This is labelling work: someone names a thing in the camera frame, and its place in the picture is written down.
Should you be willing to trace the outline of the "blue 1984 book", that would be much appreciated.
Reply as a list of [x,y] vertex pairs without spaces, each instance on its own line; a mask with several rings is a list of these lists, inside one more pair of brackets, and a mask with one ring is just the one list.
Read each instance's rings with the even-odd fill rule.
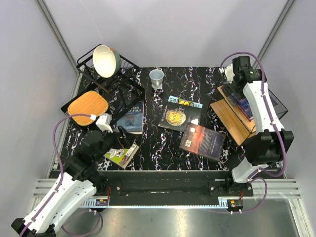
[[117,121],[116,126],[122,126],[127,132],[132,134],[142,134],[143,118],[144,101],[141,100]]

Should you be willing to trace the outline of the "woven orange mat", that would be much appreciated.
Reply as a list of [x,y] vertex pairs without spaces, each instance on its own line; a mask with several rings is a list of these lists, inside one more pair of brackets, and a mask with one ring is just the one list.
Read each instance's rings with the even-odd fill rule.
[[90,119],[90,115],[100,116],[105,113],[109,107],[109,104],[105,98],[103,98],[96,91],[88,91],[74,100],[67,108],[69,115],[73,114],[87,114],[85,116],[75,116],[72,119],[77,125],[88,126],[93,123]]

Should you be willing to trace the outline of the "black moon and sixpence book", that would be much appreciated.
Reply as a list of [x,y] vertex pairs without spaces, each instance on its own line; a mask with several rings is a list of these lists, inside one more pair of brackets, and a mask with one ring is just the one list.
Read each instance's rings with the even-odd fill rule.
[[158,127],[184,132],[188,123],[199,125],[202,109],[165,102]]

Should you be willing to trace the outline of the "dark tale of cities book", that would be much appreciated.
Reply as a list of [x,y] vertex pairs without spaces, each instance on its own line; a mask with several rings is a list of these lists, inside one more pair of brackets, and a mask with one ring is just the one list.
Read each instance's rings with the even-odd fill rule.
[[209,160],[219,161],[225,139],[225,133],[188,123],[179,148]]

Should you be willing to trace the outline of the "dark blue galaxy book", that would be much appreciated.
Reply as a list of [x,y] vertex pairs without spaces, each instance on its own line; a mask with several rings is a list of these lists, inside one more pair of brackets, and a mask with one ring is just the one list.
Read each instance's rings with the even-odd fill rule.
[[233,106],[238,106],[249,121],[253,120],[253,114],[246,98],[238,99],[228,85],[222,86],[221,90]]

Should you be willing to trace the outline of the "white green bowl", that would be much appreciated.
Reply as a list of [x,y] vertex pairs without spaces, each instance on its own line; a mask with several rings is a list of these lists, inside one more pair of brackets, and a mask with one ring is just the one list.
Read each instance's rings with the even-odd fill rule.
[[103,78],[112,77],[121,67],[120,55],[114,48],[105,45],[94,49],[92,61],[96,72]]

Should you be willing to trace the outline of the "grey mug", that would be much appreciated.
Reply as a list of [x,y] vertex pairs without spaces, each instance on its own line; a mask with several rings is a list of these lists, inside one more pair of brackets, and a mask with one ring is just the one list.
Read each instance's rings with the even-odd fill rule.
[[162,89],[162,82],[164,78],[164,73],[160,69],[151,70],[149,77],[152,83],[153,89]]

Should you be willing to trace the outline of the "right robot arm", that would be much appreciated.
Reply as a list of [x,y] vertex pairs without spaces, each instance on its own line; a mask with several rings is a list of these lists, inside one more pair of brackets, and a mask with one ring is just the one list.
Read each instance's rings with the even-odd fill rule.
[[231,179],[224,183],[228,195],[235,196],[242,189],[242,183],[249,183],[260,172],[277,178],[284,174],[287,165],[287,151],[294,135],[285,130],[273,107],[266,75],[260,68],[251,66],[250,58],[258,58],[250,52],[236,52],[230,55],[232,64],[220,66],[220,73],[227,80],[228,87],[238,97],[247,99],[255,122],[255,135],[243,144],[245,158],[231,171]]

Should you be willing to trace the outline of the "light blue treehouse book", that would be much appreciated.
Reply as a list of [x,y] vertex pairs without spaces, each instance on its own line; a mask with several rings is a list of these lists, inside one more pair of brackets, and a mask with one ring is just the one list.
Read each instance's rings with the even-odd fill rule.
[[182,105],[191,106],[191,107],[195,107],[195,108],[201,108],[201,109],[203,108],[203,104],[201,104],[201,103],[181,99],[181,98],[175,97],[175,96],[169,96],[168,102],[182,104]]

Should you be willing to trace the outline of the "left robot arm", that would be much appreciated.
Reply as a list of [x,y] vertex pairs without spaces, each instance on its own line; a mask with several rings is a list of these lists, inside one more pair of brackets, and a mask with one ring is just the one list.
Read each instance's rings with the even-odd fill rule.
[[92,130],[61,167],[59,177],[41,202],[11,227],[21,237],[54,237],[67,219],[93,195],[107,191],[106,177],[97,163],[110,149],[130,148],[136,139],[122,126],[117,132]]

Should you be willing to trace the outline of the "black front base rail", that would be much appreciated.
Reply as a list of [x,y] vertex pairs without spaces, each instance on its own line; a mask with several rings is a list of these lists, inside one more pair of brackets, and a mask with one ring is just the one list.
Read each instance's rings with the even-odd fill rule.
[[103,171],[113,208],[223,208],[226,199],[249,198],[249,183],[228,171]]

